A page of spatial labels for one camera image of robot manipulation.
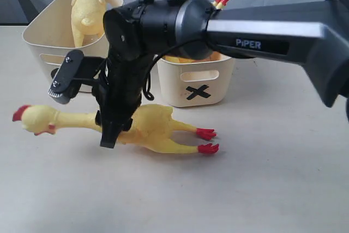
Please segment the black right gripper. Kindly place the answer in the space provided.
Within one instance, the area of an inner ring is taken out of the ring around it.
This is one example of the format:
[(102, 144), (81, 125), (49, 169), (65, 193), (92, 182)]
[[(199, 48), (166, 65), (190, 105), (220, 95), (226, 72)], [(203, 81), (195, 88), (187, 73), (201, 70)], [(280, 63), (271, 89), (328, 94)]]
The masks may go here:
[(134, 1), (108, 10), (103, 17), (109, 51), (94, 96), (99, 104), (100, 146), (114, 148), (130, 129), (142, 97), (152, 101), (150, 71), (154, 56), (176, 44), (179, 6), (167, 1)]

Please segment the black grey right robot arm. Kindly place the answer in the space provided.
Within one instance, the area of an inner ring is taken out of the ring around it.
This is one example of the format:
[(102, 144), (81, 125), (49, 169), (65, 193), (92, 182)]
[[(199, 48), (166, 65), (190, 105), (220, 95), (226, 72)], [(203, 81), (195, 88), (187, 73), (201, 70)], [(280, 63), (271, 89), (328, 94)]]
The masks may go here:
[(113, 148), (164, 55), (200, 60), (213, 51), (300, 65), (324, 105), (348, 97), (348, 0), (219, 10), (208, 0), (139, 0), (103, 17), (109, 42), (99, 76), (101, 146)]

